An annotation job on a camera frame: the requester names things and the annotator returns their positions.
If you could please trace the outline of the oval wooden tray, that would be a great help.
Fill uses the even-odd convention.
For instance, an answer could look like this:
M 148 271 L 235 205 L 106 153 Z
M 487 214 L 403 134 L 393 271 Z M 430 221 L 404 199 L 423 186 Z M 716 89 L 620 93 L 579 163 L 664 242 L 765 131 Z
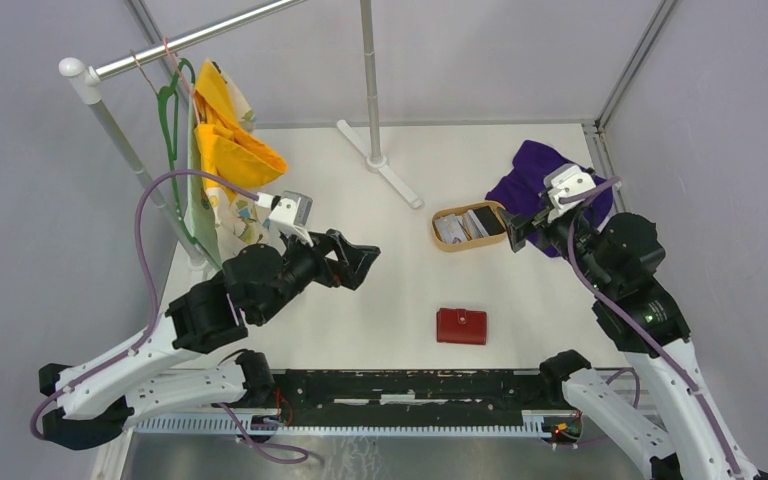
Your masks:
M 499 243 L 502 240 L 505 240 L 507 233 L 488 237 L 485 232 L 481 231 L 480 225 L 478 224 L 474 215 L 471 213 L 471 210 L 473 208 L 478 208 L 485 205 L 491 206 L 495 210 L 495 213 L 498 207 L 502 207 L 502 205 L 496 201 L 485 200 L 485 201 L 467 205 L 467 206 L 454 207 L 454 208 L 444 209 L 436 212 L 432 216 L 431 229 L 432 229 L 433 242 L 435 243 L 437 248 L 444 252 L 454 253 L 454 252 L 463 251 L 471 248 L 489 246 L 492 244 Z M 433 221 L 436 217 L 444 216 L 448 214 L 457 214 L 461 218 L 461 223 L 470 238 L 469 241 L 465 243 L 449 245 L 449 244 L 444 244 L 440 240 L 440 238 L 438 237 L 437 231 L 433 225 Z

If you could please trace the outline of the red card holder wallet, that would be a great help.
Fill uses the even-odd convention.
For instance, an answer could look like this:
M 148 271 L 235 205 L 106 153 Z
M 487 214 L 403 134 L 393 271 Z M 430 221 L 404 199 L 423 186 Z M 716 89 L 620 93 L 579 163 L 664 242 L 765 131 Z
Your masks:
M 438 343 L 485 345 L 488 315 L 485 311 L 464 308 L 440 308 L 436 312 Z

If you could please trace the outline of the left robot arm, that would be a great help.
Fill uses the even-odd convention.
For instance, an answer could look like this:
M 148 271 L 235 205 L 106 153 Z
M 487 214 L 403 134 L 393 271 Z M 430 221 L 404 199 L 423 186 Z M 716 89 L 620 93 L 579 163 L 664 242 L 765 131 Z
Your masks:
M 34 436 L 81 451 L 179 408 L 266 405 L 276 384 L 260 352 L 243 349 L 231 363 L 195 373 L 172 370 L 245 339 L 249 327 L 266 324 L 312 283 L 358 289 L 381 254 L 334 229 L 312 233 L 310 242 L 282 241 L 283 251 L 245 247 L 141 332 L 95 359 L 41 367 L 39 390 L 46 401 L 32 416 Z

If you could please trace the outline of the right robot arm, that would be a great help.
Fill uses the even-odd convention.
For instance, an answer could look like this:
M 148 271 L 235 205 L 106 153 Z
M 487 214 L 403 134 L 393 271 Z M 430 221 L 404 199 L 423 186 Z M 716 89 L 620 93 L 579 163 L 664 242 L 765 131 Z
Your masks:
M 691 331 L 655 272 L 666 257 L 653 222 L 633 213 L 589 224 L 581 203 L 552 219 L 500 216 L 513 251 L 530 234 L 554 247 L 592 293 L 602 331 L 649 393 L 658 422 L 622 400 L 578 352 L 561 352 L 540 366 L 540 400 L 569 404 L 590 418 L 646 479 L 768 479 L 744 453 L 707 388 Z

